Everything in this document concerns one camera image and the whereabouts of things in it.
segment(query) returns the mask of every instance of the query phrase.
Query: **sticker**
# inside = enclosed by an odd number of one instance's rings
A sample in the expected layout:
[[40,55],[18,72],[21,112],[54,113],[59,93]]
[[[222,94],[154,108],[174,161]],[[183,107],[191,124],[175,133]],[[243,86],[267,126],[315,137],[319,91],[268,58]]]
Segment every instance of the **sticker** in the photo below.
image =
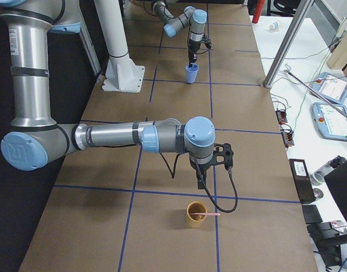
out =
[[304,170],[304,164],[301,161],[294,161],[294,169],[297,176],[306,177],[306,170]]
[[10,29],[10,52],[12,56],[19,55],[19,40],[17,36],[17,29]]

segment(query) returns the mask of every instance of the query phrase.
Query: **blue joint cap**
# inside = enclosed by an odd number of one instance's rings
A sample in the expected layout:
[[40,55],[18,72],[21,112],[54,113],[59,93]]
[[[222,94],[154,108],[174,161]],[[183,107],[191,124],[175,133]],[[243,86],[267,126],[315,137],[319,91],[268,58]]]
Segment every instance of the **blue joint cap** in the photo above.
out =
[[174,27],[170,24],[165,24],[163,26],[163,30],[166,32],[166,35],[169,37],[169,38],[172,38],[174,36],[176,36],[176,30],[174,29]]
[[208,14],[204,10],[195,10],[192,15],[192,18],[198,24],[205,24],[207,17]]
[[158,132],[155,126],[147,126],[142,131],[142,148],[149,153],[159,152]]
[[184,12],[186,12],[188,9],[195,9],[193,6],[187,6],[185,9],[184,9]]
[[45,148],[26,133],[8,133],[1,141],[1,151],[5,160],[19,170],[32,171],[48,163]]
[[2,7],[14,7],[22,4],[26,0],[0,0],[0,6]]
[[186,139],[197,147],[208,147],[215,142],[215,127],[203,116],[190,119],[185,125]]
[[53,25],[49,30],[51,33],[56,34],[77,34],[81,31],[81,23]]

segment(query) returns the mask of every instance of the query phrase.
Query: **yellow cup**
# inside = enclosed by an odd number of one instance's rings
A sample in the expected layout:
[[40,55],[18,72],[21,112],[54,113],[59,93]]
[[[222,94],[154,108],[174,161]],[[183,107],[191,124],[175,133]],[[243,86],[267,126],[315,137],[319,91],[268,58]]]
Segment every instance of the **yellow cup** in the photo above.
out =
[[194,201],[187,206],[186,221],[191,228],[198,228],[206,218],[206,215],[194,213],[207,213],[206,206],[200,201]]

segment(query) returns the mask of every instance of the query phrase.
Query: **white table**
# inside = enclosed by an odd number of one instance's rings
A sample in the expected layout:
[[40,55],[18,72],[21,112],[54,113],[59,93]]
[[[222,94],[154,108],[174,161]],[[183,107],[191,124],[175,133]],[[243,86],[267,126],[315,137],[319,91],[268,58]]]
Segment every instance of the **white table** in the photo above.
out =
[[[282,24],[279,31],[269,32],[264,29],[277,20],[281,21]],[[252,25],[266,74],[273,62],[273,59],[267,58],[274,58],[276,56],[291,20],[292,18],[261,16],[259,22]],[[285,65],[288,64],[291,67],[291,72],[304,82],[312,81],[315,76],[323,71],[330,72],[338,77],[344,76],[341,70],[331,70],[326,63],[324,63],[320,70],[322,61],[329,55],[328,46],[322,39],[312,20],[306,18],[286,58],[303,58],[313,54],[317,55],[305,59],[285,59],[280,71],[286,69]],[[279,78],[287,78],[293,82],[296,81],[284,73],[279,72],[271,89],[272,94],[286,98],[291,106],[291,108],[287,110],[287,120],[288,124],[294,129],[295,145],[288,148],[287,157],[289,159],[304,159],[309,173],[315,172],[324,163],[332,160],[337,155],[347,158],[347,142],[323,139],[317,132],[311,117],[310,109],[314,102],[320,102],[320,100],[309,93],[304,100],[301,113],[297,119],[297,125],[295,126],[294,122],[299,113],[304,94],[306,93],[306,87],[292,84],[285,79]],[[317,205],[323,221],[345,221],[326,184],[320,185],[318,188],[323,191],[324,198],[316,201],[315,204]],[[325,271],[324,263],[319,254],[316,254],[315,257],[319,271]]]

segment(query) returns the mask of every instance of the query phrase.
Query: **red object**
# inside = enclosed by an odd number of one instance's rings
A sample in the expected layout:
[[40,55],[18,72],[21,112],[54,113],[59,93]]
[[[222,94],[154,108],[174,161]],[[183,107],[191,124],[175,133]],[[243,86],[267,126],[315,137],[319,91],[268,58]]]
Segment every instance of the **red object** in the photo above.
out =
[[258,23],[259,16],[262,13],[262,9],[263,9],[264,3],[265,3],[265,0],[259,0],[258,1],[257,6],[255,8],[255,13],[254,13],[254,16],[253,16],[253,20],[252,20],[253,24]]

